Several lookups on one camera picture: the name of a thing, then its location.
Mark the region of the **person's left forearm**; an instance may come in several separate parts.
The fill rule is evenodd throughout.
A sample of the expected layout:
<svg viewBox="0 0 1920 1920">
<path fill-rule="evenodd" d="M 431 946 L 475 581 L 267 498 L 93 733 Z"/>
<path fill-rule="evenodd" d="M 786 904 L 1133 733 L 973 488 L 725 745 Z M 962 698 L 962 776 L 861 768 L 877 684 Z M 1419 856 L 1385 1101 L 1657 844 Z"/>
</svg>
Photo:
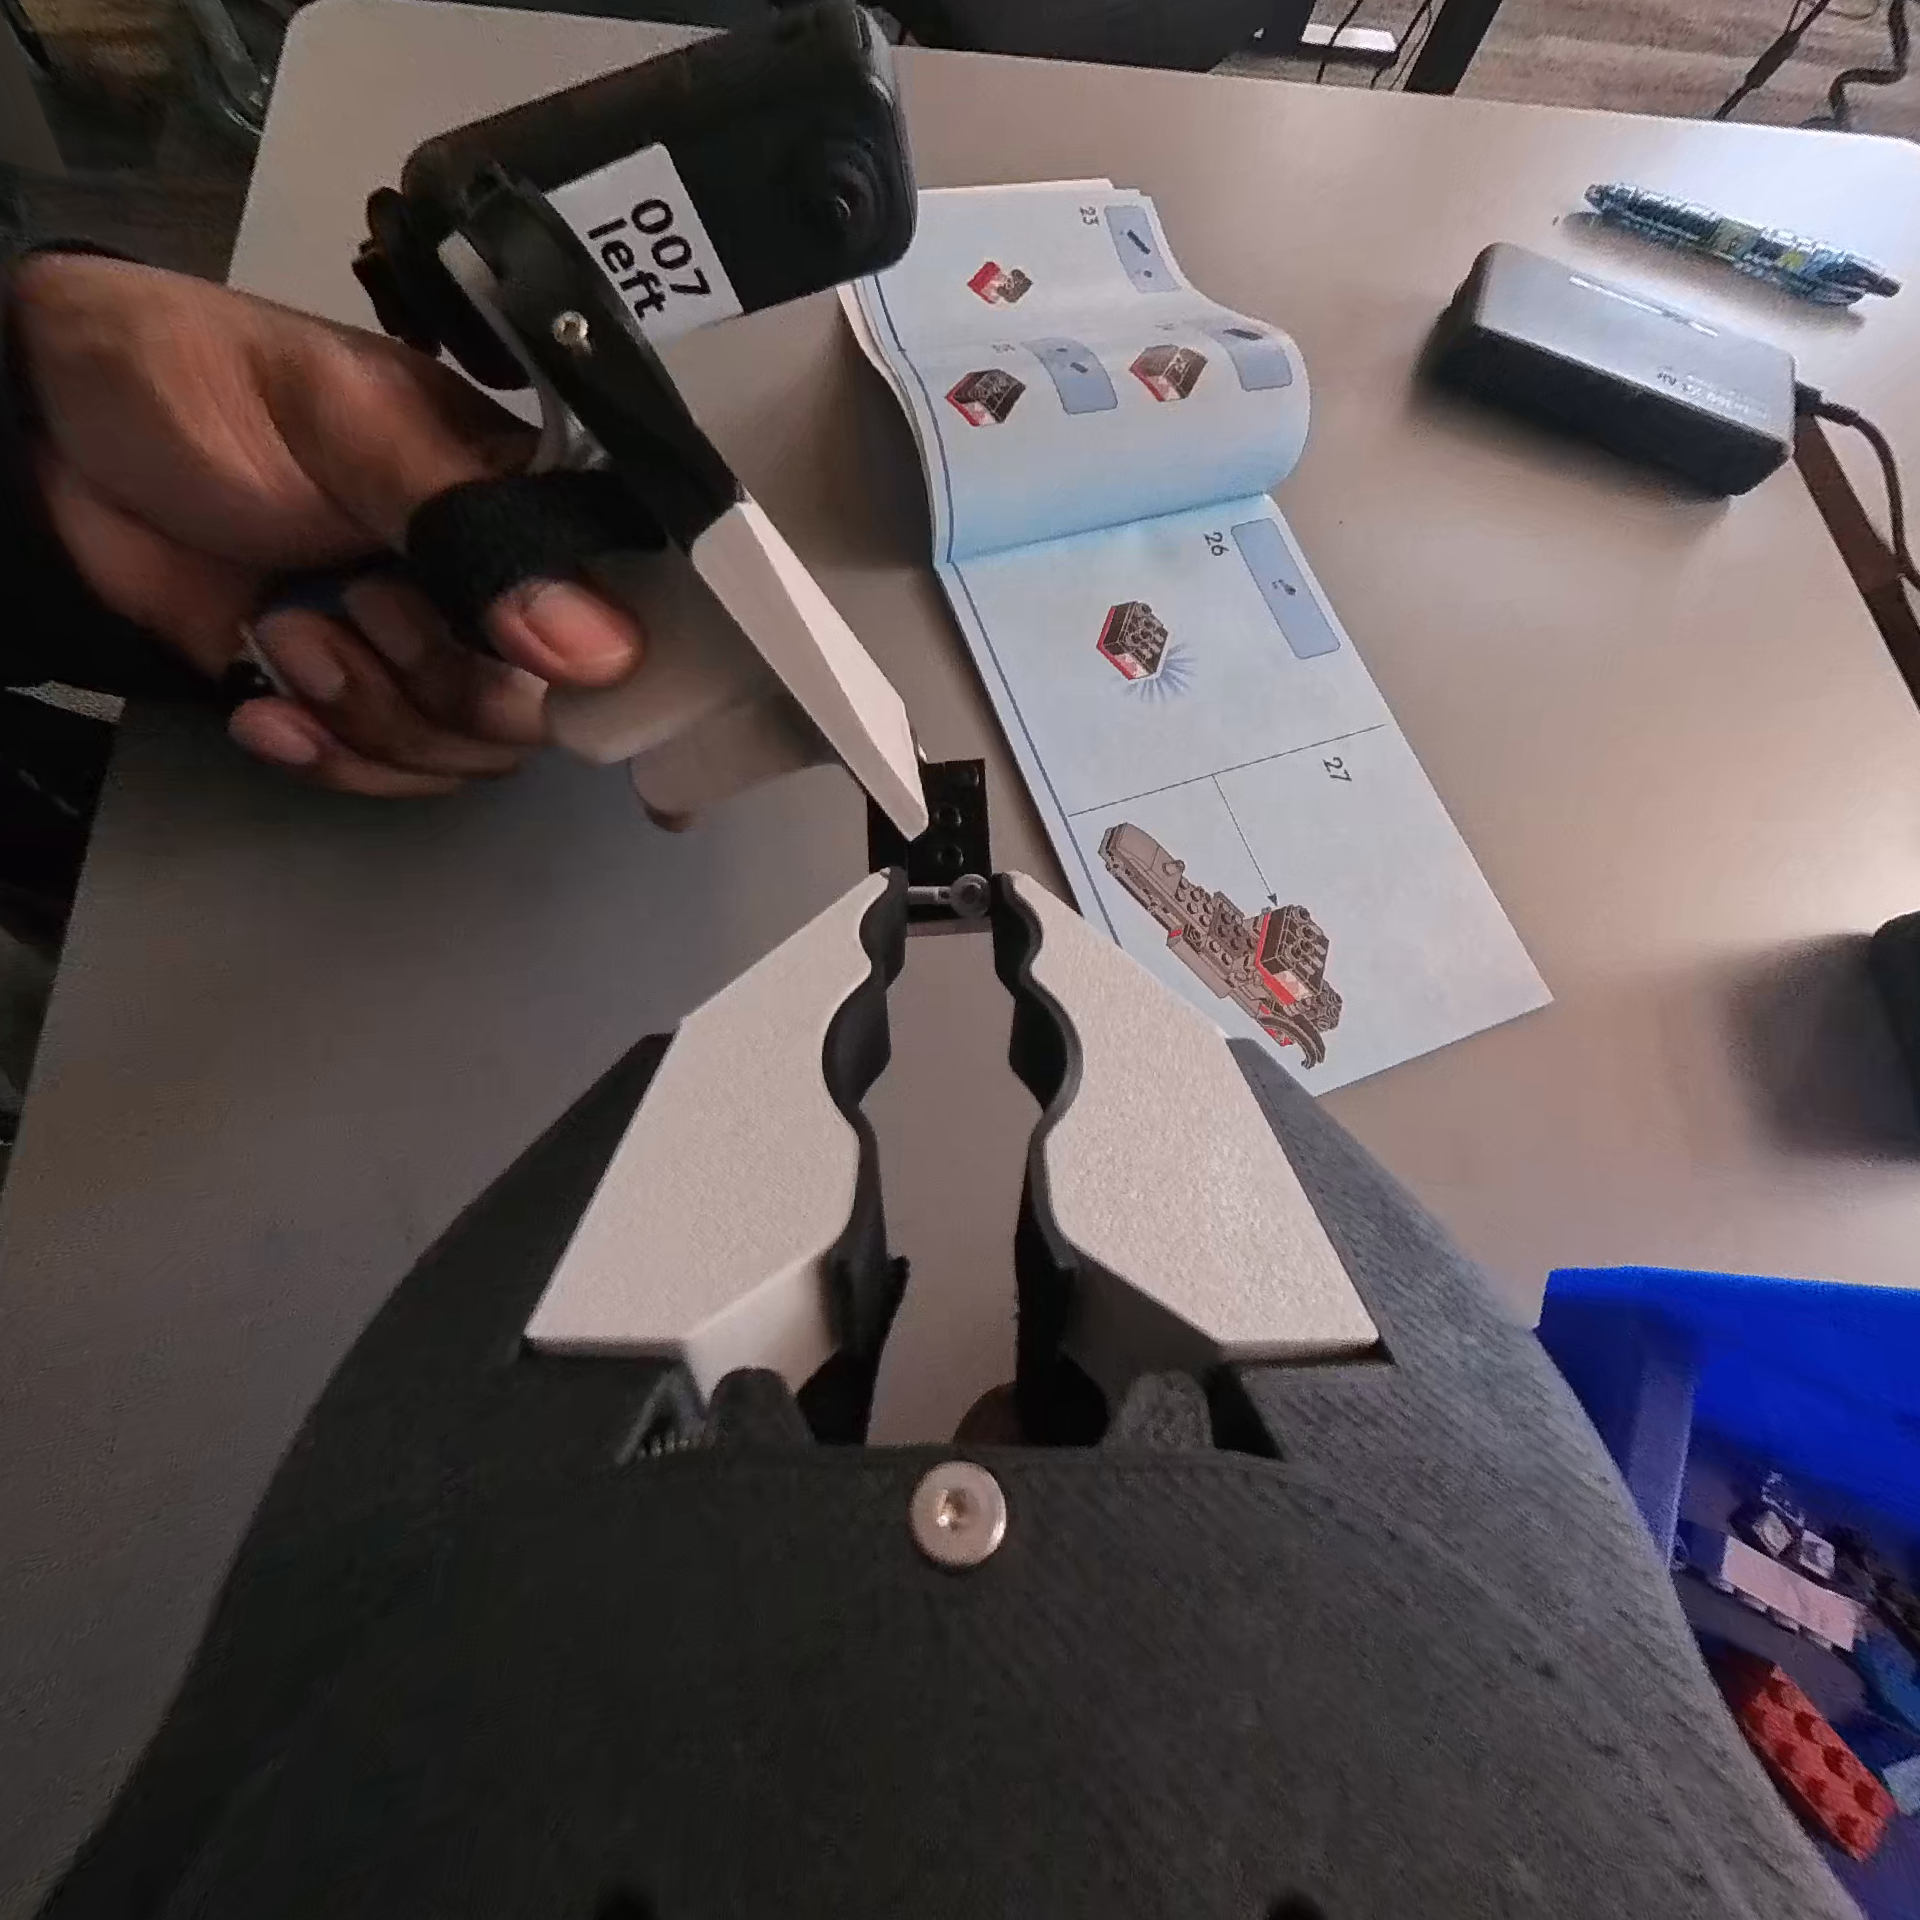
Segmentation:
<svg viewBox="0 0 1920 1920">
<path fill-rule="evenodd" d="M 59 685 L 125 699 L 107 611 L 84 587 L 45 495 L 51 425 L 32 371 L 25 276 L 42 257 L 4 247 L 2 271 L 2 671 L 4 689 Z"/>
</svg>

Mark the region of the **light blue instruction booklet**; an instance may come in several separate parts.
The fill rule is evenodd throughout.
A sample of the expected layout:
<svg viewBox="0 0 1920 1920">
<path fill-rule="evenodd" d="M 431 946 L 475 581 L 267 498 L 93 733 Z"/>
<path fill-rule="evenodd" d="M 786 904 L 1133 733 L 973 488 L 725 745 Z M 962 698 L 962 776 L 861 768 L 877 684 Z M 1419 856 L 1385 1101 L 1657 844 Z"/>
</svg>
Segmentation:
<svg viewBox="0 0 1920 1920">
<path fill-rule="evenodd" d="M 1073 900 L 1308 1090 L 1552 995 L 1275 492 L 1312 388 L 1111 180 L 923 188 L 841 292 Z"/>
</svg>

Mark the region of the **person's left hand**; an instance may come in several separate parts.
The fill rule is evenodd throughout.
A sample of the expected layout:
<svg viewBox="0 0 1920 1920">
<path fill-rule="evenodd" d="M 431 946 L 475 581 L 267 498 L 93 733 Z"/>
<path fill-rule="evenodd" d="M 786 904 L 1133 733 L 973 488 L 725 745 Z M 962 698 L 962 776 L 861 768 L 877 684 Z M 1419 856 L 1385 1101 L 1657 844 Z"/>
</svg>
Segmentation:
<svg viewBox="0 0 1920 1920">
<path fill-rule="evenodd" d="M 273 664 L 284 696 L 232 713 L 244 752 L 346 795 L 443 795 L 516 771 L 552 689 L 640 666 L 635 619 L 581 584 L 505 591 L 496 656 L 392 575 L 341 616 L 267 611 L 287 575 L 385 560 L 428 501 L 528 467 L 535 433 L 439 361 L 107 257 L 40 257 L 23 291 L 56 530 L 112 612 L 205 679 L 247 640 Z"/>
</svg>

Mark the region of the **blue plastic bin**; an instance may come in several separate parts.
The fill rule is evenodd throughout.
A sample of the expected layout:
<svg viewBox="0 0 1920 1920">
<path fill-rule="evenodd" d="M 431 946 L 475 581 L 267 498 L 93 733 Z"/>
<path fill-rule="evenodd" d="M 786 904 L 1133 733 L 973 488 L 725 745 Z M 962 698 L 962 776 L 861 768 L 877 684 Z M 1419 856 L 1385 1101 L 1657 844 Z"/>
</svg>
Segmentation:
<svg viewBox="0 0 1920 1920">
<path fill-rule="evenodd" d="M 1916 1579 L 1917 1732 L 1916 1292 L 1561 1268 L 1543 1297 L 1539 1339 L 1669 1572 L 1684 1477 L 1707 1456 L 1783 1474 L 1899 1556 Z"/>
</svg>

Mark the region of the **small black red brick assembly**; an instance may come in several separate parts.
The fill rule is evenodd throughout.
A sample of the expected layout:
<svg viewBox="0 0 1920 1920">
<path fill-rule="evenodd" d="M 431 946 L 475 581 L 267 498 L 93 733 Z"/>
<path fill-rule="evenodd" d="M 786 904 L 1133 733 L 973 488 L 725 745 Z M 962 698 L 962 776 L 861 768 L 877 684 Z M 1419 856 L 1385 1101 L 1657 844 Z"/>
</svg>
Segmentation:
<svg viewBox="0 0 1920 1920">
<path fill-rule="evenodd" d="M 992 864 L 992 817 L 986 760 L 938 760 L 919 767 L 929 826 L 916 837 L 905 837 L 876 801 L 868 801 L 868 861 L 876 874 L 901 874 L 907 883 L 948 883 L 961 874 L 994 874 Z M 953 936 L 986 931 L 989 921 L 971 928 L 930 931 L 911 928 L 907 938 Z"/>
</svg>

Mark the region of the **black power bank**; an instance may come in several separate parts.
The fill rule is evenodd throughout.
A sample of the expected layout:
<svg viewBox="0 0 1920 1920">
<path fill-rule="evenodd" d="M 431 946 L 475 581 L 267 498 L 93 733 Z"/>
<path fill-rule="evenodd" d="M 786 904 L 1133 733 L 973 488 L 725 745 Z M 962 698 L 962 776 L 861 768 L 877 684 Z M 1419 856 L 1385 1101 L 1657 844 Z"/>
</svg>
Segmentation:
<svg viewBox="0 0 1920 1920">
<path fill-rule="evenodd" d="M 1477 253 L 1425 373 L 1703 497 L 1743 497 L 1792 457 L 1786 347 L 1508 242 Z"/>
</svg>

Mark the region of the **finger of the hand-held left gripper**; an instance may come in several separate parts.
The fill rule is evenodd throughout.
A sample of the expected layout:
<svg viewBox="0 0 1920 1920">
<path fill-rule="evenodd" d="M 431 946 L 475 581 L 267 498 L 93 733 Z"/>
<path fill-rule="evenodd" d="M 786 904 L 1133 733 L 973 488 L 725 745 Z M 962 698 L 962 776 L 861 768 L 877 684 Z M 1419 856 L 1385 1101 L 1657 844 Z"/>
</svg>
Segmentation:
<svg viewBox="0 0 1920 1920">
<path fill-rule="evenodd" d="M 921 752 L 905 703 L 760 501 L 722 511 L 688 560 L 891 827 L 923 835 Z"/>
</svg>

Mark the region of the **black office chair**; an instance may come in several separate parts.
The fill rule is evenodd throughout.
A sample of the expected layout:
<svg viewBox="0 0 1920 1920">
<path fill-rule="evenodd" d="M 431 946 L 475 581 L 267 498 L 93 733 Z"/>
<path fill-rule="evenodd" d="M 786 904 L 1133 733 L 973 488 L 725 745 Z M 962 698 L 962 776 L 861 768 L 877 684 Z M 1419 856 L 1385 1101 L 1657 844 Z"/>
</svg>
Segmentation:
<svg viewBox="0 0 1920 1920">
<path fill-rule="evenodd" d="M 877 2 L 929 48 L 1209 74 L 1257 34 L 1298 44 L 1315 2 Z"/>
</svg>

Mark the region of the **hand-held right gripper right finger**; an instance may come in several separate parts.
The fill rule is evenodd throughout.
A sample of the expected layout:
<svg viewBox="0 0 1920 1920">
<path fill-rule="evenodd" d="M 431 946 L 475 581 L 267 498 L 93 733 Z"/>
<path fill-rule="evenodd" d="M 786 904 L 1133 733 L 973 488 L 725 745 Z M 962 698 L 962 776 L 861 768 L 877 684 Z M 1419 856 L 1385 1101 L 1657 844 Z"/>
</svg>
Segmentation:
<svg viewBox="0 0 1920 1920">
<path fill-rule="evenodd" d="M 1015 1409 L 1095 1443 L 1139 1380 L 1385 1344 L 1218 1027 L 1024 874 L 994 877 L 1008 1060 L 1039 1104 L 1015 1225 Z"/>
</svg>

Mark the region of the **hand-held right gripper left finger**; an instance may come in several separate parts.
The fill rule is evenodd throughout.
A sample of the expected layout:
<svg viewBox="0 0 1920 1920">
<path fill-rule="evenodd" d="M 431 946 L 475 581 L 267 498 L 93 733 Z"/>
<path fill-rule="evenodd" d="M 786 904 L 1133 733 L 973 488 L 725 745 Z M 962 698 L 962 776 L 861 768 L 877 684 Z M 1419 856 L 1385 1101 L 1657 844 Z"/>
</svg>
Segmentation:
<svg viewBox="0 0 1920 1920">
<path fill-rule="evenodd" d="M 865 1443 L 905 1293 L 861 1104 L 891 1058 L 905 875 L 881 871 L 687 1016 L 523 1331 L 564 1361 L 737 1371 Z"/>
</svg>

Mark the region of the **pile of mixed toy bricks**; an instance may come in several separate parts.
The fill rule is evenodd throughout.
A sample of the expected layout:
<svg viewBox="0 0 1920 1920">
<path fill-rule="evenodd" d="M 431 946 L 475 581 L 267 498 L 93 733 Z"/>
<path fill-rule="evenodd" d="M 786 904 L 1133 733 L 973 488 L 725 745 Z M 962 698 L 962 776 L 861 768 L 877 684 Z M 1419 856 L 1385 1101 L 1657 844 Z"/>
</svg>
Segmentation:
<svg viewBox="0 0 1920 1920">
<path fill-rule="evenodd" d="M 1879 1916 L 1916 1916 L 1916 1579 L 1857 1516 L 1687 1468 L 1672 1575 L 1735 1728 Z"/>
</svg>

